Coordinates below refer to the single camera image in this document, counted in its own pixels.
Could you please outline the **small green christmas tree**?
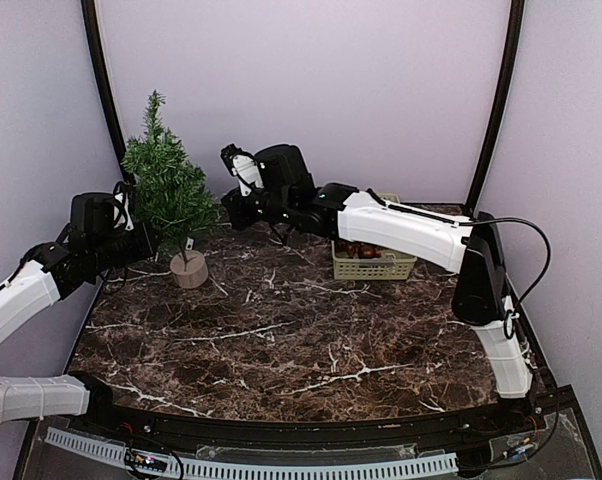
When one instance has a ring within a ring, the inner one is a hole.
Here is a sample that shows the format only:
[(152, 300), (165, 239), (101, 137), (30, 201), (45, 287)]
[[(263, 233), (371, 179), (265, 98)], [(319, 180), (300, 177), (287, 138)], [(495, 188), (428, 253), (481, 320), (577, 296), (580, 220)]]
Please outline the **small green christmas tree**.
[(122, 166), (135, 179), (135, 218), (159, 230), (165, 248), (185, 259), (188, 240), (216, 223), (218, 207), (204, 171), (164, 124), (164, 104), (160, 92), (148, 96), (143, 132), (127, 140)]

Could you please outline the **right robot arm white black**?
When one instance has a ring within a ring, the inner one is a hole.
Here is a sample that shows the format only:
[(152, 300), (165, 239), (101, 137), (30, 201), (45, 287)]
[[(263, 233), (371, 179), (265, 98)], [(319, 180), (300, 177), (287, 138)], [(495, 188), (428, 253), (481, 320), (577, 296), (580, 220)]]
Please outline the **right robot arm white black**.
[(452, 311), (477, 334), (506, 399), (491, 413), (502, 434), (515, 432), (530, 416), (525, 399), (533, 366), (516, 321), (522, 300), (507, 284), (498, 232), (500, 219), (438, 214), (382, 199), (372, 189), (341, 183), (318, 187), (301, 150), (280, 144), (256, 154), (233, 144), (221, 150), (236, 188), (223, 196), (231, 225), (242, 231), (258, 221), (333, 241), (365, 243), (434, 263), (457, 277)]

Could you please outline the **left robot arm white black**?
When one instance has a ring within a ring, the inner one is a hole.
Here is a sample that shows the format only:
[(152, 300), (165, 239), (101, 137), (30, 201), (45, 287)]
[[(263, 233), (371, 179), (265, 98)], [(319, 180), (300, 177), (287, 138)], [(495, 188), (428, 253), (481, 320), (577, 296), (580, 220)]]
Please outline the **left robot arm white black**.
[[(134, 221), (133, 188), (119, 182), (110, 193), (75, 196), (70, 220), (56, 240), (40, 243), (0, 283), (0, 345), (39, 312), (66, 299), (82, 285), (114, 268), (152, 257), (157, 231)], [(96, 397), (97, 383), (85, 374), (56, 377), (0, 376), (0, 424), (81, 416), (101, 436), (122, 427), (121, 412)]]

